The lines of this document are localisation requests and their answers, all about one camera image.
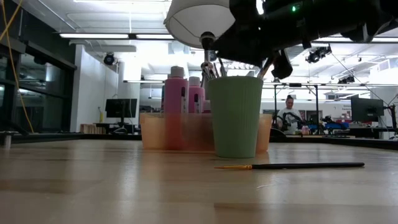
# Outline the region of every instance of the paintbrush handle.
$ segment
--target paintbrush handle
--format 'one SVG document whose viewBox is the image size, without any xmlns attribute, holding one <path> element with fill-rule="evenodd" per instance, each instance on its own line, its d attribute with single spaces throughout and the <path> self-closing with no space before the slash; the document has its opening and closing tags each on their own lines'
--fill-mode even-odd
<svg viewBox="0 0 398 224">
<path fill-rule="evenodd" d="M 214 70 L 216 70 L 216 77 L 219 78 L 220 75 L 218 74 L 216 63 L 213 63 L 213 66 L 214 66 Z"/>
<path fill-rule="evenodd" d="M 264 76 L 268 72 L 268 69 L 271 67 L 271 65 L 274 63 L 273 58 L 267 58 L 267 61 L 265 62 L 264 66 L 261 68 L 260 72 L 258 73 L 257 77 L 260 78 L 261 80 L 264 79 Z"/>
<path fill-rule="evenodd" d="M 362 167 L 363 162 L 329 162 L 310 164 L 262 164 L 252 165 L 252 169 L 309 169 L 309 168 L 335 168 L 335 167 Z"/>
<path fill-rule="evenodd" d="M 220 62 L 220 73 L 221 73 L 221 76 L 222 77 L 227 77 L 223 61 L 221 60 L 221 58 L 218 58 L 218 61 Z"/>
</svg>

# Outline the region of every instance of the window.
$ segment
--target window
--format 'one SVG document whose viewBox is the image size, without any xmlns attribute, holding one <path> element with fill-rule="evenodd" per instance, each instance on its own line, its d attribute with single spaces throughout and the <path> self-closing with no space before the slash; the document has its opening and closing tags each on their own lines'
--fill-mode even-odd
<svg viewBox="0 0 398 224">
<path fill-rule="evenodd" d="M 65 71 L 38 57 L 21 56 L 19 83 L 49 93 L 64 94 Z"/>
<path fill-rule="evenodd" d="M 6 78 L 7 58 L 0 56 L 0 78 Z"/>
<path fill-rule="evenodd" d="M 4 100 L 4 85 L 0 85 L 0 108 L 2 107 L 3 100 Z"/>
<path fill-rule="evenodd" d="M 54 133 L 62 128 L 63 100 L 52 96 L 20 89 L 27 115 L 35 133 Z M 21 98 L 16 98 L 16 123 L 27 131 L 29 124 L 25 117 Z"/>
</svg>

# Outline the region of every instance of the green cup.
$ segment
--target green cup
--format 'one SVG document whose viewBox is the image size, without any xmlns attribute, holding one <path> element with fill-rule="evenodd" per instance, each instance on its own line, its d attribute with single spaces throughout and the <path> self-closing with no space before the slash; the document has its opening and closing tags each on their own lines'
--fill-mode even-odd
<svg viewBox="0 0 398 224">
<path fill-rule="evenodd" d="M 227 158 L 256 155 L 263 81 L 223 77 L 208 82 L 216 154 Z"/>
</svg>

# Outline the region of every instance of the orange plastic container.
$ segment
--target orange plastic container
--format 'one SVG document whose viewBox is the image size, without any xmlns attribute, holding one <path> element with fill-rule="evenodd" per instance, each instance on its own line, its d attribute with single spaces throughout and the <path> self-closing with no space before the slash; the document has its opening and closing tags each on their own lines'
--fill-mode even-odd
<svg viewBox="0 0 398 224">
<path fill-rule="evenodd" d="M 272 115 L 260 114 L 256 152 L 267 152 Z M 211 114 L 141 113 L 144 149 L 215 151 Z"/>
</svg>

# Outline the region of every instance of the wooden table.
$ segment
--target wooden table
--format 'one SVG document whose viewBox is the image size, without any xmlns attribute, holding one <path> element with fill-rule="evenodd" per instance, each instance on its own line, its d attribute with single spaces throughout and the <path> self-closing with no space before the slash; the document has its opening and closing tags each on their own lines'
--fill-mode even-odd
<svg viewBox="0 0 398 224">
<path fill-rule="evenodd" d="M 0 155 L 0 222 L 397 223 L 398 154 L 326 144 L 271 144 L 255 159 L 145 151 L 134 141 L 13 145 Z M 216 170 L 282 162 L 365 168 Z"/>
</svg>

